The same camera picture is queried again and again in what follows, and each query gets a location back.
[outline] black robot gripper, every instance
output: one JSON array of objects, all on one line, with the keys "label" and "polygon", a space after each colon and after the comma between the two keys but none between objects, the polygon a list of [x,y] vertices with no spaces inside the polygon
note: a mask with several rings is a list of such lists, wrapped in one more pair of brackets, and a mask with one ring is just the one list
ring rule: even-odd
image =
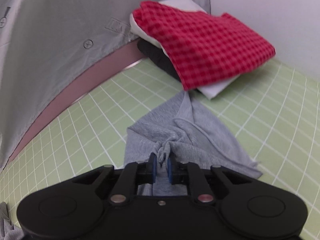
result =
[{"label": "black robot gripper", "polygon": [[156,180],[156,156],[115,170],[105,165],[24,198],[24,240],[298,240],[307,207],[296,195],[222,166],[200,169],[168,158],[171,184],[185,196],[141,196]]}]

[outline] pink strip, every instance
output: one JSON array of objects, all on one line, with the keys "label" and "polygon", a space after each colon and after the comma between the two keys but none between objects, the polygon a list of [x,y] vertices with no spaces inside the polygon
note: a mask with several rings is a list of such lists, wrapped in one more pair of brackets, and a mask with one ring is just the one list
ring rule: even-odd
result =
[{"label": "pink strip", "polygon": [[143,57],[137,49],[137,41],[133,41],[106,56],[83,72],[57,95],[37,117],[10,156],[9,162],[11,162],[43,128],[67,109],[75,100]]}]

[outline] stack of folded clothes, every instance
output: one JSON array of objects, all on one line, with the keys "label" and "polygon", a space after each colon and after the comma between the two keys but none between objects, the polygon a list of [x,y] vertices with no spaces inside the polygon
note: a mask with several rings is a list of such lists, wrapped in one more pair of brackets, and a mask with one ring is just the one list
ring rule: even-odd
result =
[{"label": "stack of folded clothes", "polygon": [[138,49],[145,56],[181,81],[184,90],[198,88],[209,99],[276,53],[238,19],[209,15],[192,0],[144,1],[130,23],[144,39]]}]

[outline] black cloth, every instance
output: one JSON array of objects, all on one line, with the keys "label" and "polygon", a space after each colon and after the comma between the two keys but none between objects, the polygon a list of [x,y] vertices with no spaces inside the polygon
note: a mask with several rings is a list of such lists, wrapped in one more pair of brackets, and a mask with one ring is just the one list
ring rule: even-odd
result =
[{"label": "black cloth", "polygon": [[157,48],[150,42],[140,39],[137,43],[140,52],[148,57],[156,66],[164,70],[167,74],[181,82],[177,71],[170,59],[164,54],[162,49]]}]

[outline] gray garment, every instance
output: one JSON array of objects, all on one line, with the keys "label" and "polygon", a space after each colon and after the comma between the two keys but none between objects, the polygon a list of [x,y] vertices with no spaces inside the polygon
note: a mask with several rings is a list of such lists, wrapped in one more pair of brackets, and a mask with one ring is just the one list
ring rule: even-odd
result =
[{"label": "gray garment", "polygon": [[21,228],[11,225],[6,203],[0,203],[0,240],[20,240],[23,236]]},{"label": "gray garment", "polygon": [[[0,18],[7,19],[0,28],[0,172],[67,85],[137,38],[129,16],[141,1],[0,0]],[[209,0],[193,1],[210,12]]]},{"label": "gray garment", "polygon": [[171,185],[167,158],[172,151],[179,162],[194,162],[202,169],[213,164],[225,166],[252,178],[262,173],[239,145],[233,134],[206,107],[179,92],[128,127],[124,164],[157,156],[155,184],[142,185],[142,195],[186,195],[183,185]]}]

